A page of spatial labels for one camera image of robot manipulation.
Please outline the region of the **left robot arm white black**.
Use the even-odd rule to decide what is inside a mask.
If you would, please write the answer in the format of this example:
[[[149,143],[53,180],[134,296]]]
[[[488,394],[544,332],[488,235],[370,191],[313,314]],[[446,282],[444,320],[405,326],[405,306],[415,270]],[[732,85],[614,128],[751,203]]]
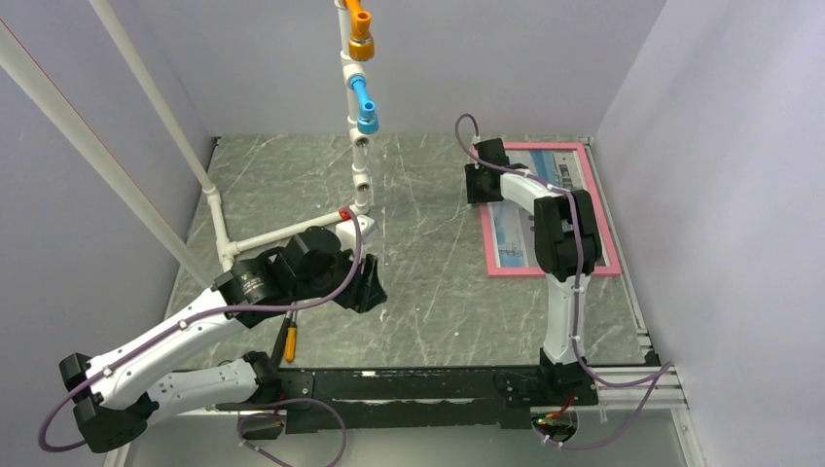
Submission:
[[[232,362],[185,371],[187,359],[275,316],[334,303],[358,313],[387,299],[377,256],[310,227],[258,256],[237,262],[183,310],[116,349],[59,364],[81,443],[95,453],[129,444],[171,416],[210,405],[264,409],[283,393],[274,353],[250,351]]]

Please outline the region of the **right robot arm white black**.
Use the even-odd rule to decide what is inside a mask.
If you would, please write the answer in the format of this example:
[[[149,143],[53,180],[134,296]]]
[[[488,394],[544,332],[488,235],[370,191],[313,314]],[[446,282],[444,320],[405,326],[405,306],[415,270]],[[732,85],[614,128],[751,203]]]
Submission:
[[[506,200],[533,216],[534,254],[549,289],[536,390],[545,402],[558,404],[589,378],[579,327],[590,277],[602,259],[592,197],[510,162],[499,138],[476,141],[467,154],[473,160],[465,166],[469,203]]]

